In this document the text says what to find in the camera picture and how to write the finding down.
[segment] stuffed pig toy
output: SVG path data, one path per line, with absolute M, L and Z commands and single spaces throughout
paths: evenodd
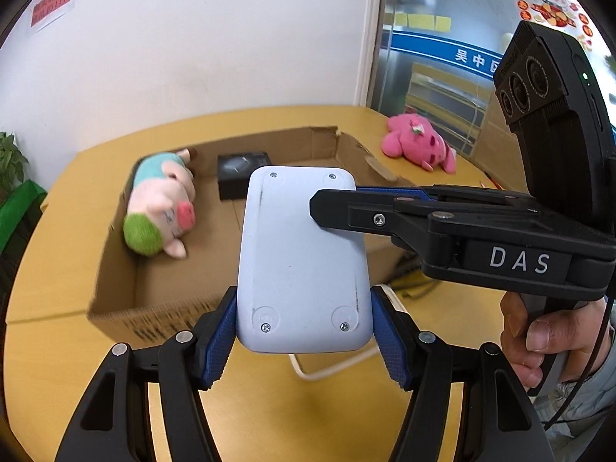
M 137 167 L 124 217 L 124 239 L 144 256 L 165 251 L 183 259 L 186 248 L 179 239 L 195 225 L 195 186 L 186 168 L 190 151 L 161 152 Z
M 402 155 L 428 172 L 441 165 L 448 174 L 456 173 L 456 151 L 419 114 L 400 114 L 387 121 L 387 134 L 381 150 L 391 158 Z

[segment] blue gripper pad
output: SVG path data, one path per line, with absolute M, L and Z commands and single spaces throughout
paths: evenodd
M 237 313 L 237 297 L 229 304 L 226 313 L 218 324 L 205 353 L 205 363 L 201 382 L 209 389 L 222 375 L 233 342 L 235 342 L 235 315 Z
M 373 331 L 389 376 L 401 388 L 410 387 L 406 348 L 375 290 L 371 290 L 371 295 Z
M 365 193 L 389 193 L 396 194 L 400 196 L 407 196 L 409 198 L 420 199 L 421 201 L 432 201 L 426 191 L 423 189 L 413 189 L 413 188 L 379 188 L 379 187 L 358 187 L 356 191 L 362 191 Z

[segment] potted plant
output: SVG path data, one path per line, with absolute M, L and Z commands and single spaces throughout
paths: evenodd
M 15 145 L 15 135 L 0 132 L 0 203 L 4 203 L 15 182 L 23 182 L 26 157 Z

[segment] human hand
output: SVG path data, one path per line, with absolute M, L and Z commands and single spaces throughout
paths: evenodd
M 604 299 L 572 311 L 557 311 L 539 316 L 528 325 L 528 312 L 518 293 L 507 292 L 500 303 L 504 317 L 501 347 L 526 390 L 543 379 L 541 364 L 545 354 L 569 350 L 569 359 L 560 382 L 580 378 L 593 350 L 606 309 Z M 611 347 L 609 325 L 591 372 L 598 370 Z

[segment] green hair on toy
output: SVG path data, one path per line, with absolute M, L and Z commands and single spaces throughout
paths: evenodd
M 162 236 L 145 214 L 124 217 L 124 240 L 128 247 L 143 256 L 151 257 L 162 250 Z

